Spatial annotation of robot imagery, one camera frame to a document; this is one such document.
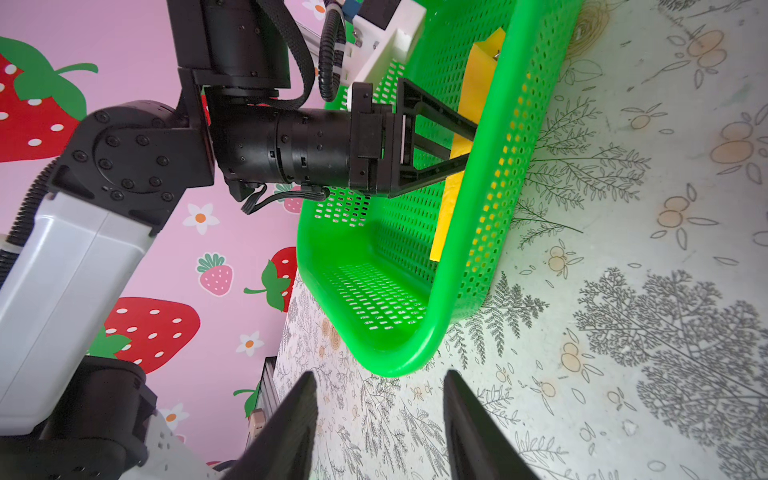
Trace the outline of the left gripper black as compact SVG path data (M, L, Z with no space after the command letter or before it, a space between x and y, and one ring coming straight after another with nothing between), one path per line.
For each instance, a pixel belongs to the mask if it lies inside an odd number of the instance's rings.
M397 113L374 102L367 83L352 86L348 111L248 105L211 93L210 137L232 197L293 183L396 198L463 172L468 154L416 169L405 117L424 117L469 141L477 124L407 78L398 79L396 100Z

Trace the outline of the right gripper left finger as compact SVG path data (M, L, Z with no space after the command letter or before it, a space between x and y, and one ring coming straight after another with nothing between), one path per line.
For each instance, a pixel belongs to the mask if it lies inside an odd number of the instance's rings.
M305 371L224 479L308 479L318 418L316 380Z

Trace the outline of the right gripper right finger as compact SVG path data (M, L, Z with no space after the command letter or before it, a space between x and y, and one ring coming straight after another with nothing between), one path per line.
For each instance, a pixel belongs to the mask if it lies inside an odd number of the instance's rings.
M452 479L537 479L456 370L443 380L443 416Z

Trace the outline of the green plastic basket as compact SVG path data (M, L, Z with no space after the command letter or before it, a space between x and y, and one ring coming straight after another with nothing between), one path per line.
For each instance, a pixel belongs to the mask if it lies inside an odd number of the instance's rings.
M430 251L442 184L393 199L335 189L304 203L298 227L302 281L353 357L383 377L421 369L449 325L483 303L581 5L428 1L425 9L414 53L389 65L377 101L394 104L407 78L456 108L471 48L505 33L441 259Z

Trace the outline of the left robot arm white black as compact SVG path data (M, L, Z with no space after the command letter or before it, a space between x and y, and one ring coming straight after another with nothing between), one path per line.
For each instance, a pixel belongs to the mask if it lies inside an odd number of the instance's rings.
M160 417L144 360L88 348L183 194L221 171L244 213L335 188L397 197L462 170L465 157L415 133L425 117L475 125L413 82L396 106L373 85L423 31L415 1L331 2L316 49L281 1L171 1L181 94L77 125L30 186L1 244L1 475L5 479L306 477L317 418L301 378L276 426L238 461L200 461Z

